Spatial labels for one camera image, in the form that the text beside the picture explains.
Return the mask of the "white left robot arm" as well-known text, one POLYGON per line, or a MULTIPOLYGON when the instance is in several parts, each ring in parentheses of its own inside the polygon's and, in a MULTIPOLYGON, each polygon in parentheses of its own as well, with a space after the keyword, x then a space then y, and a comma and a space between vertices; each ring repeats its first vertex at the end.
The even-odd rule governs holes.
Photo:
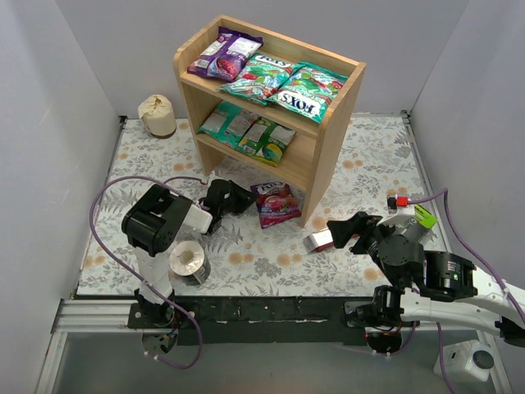
POLYGON ((141 313, 164 327, 171 321, 167 301, 173 298, 167 250, 180 229, 186 227, 211 235, 227 214, 242 214, 256 195, 233 181, 214 179, 205 197, 197 204, 154 185, 132 206, 122 220, 121 229, 133 247, 139 275, 145 281, 135 290, 141 313))

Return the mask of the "green mint candy bag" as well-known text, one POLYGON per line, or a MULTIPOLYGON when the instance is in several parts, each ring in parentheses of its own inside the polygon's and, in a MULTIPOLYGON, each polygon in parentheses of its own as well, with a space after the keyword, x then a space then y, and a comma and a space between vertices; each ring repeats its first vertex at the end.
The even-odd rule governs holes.
POLYGON ((255 53, 235 78, 217 88, 248 101, 267 104, 271 97, 298 69, 298 63, 289 62, 266 53, 255 53))

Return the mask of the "teal candy bag back side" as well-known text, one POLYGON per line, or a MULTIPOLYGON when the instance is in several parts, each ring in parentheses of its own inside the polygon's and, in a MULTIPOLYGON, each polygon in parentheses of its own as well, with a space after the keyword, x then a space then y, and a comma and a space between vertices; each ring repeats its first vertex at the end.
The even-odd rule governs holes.
POLYGON ((257 119, 257 113, 222 101, 199 127, 199 132, 234 149, 257 119))

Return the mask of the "purple pink Fox's candy bag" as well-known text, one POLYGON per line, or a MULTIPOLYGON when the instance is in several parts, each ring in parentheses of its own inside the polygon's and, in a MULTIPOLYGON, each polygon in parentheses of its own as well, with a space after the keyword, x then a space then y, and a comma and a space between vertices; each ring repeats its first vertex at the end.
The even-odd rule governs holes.
POLYGON ((266 182, 251 185, 250 190, 256 195, 256 205, 262 229, 301 216, 301 211, 289 184, 280 181, 266 182))

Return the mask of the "purple berry candy bag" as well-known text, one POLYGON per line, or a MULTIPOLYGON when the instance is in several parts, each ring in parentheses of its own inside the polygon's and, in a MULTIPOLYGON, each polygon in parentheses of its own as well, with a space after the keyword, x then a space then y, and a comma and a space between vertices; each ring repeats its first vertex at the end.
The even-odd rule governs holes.
POLYGON ((262 37, 221 26, 217 39, 187 67, 187 72, 204 78, 233 82, 246 62, 262 46, 262 37))

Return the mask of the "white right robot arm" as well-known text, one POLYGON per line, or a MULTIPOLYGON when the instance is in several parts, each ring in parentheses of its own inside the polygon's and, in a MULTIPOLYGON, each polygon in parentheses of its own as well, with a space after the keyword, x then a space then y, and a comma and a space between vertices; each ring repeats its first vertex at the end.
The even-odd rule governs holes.
POLYGON ((381 216, 358 212, 345 221, 329 221, 334 246, 352 237, 352 254, 366 254, 387 284, 372 300, 349 312, 353 325, 396 327, 428 321, 474 328, 524 345, 523 291, 499 284, 472 261, 445 251, 425 250, 417 238, 384 224, 381 216))

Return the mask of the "green yellow candy bag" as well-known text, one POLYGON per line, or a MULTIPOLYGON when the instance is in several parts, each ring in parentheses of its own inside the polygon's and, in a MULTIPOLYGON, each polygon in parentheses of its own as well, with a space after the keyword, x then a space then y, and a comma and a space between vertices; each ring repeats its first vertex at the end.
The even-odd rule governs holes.
POLYGON ((260 117, 248 129, 235 149, 261 163, 276 167, 296 132, 260 117))

